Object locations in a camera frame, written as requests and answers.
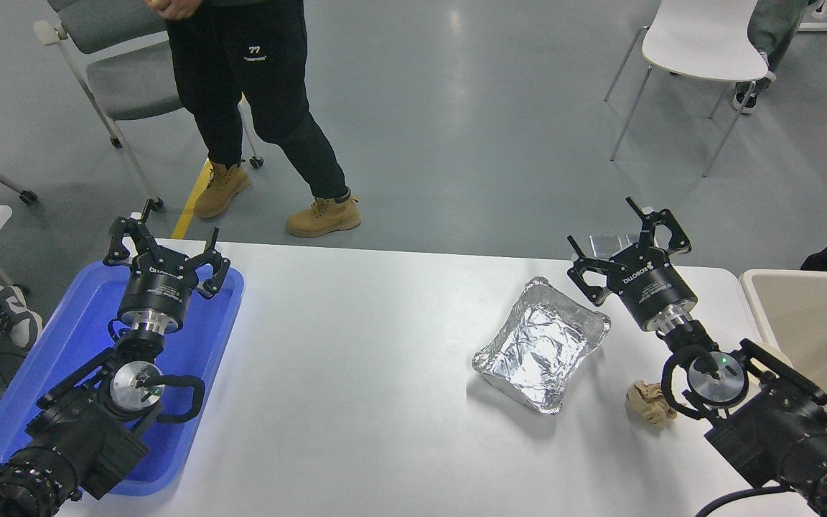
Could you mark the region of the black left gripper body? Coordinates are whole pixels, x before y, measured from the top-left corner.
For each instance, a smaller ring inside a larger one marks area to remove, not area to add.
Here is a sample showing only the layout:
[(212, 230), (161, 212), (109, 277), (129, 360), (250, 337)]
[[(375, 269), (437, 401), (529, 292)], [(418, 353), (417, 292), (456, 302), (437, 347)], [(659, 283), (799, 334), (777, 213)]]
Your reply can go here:
[(121, 320), (130, 322), (134, 313), (152, 310), (175, 322), (183, 321), (197, 281), (196, 269), (184, 264), (187, 260), (187, 255), (176, 251), (135, 256), (129, 266), (129, 282), (119, 302)]

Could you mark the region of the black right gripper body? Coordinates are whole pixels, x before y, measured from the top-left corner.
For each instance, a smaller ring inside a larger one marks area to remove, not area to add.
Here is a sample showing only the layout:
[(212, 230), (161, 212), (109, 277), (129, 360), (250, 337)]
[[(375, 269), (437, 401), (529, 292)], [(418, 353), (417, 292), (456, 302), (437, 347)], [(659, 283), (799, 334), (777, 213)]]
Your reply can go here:
[(662, 248), (629, 246), (612, 256), (611, 262), (617, 269), (607, 275), (607, 288), (618, 295), (640, 326), (649, 326), (657, 314), (669, 307), (690, 312), (698, 302)]

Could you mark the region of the person's right hand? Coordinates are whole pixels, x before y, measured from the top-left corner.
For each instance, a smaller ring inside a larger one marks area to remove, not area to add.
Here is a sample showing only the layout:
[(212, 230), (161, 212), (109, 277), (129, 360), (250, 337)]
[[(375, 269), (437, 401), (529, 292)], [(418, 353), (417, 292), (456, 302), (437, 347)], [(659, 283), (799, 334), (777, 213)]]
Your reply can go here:
[(180, 21), (190, 19), (200, 8), (203, 0), (154, 0), (144, 3), (162, 19)]

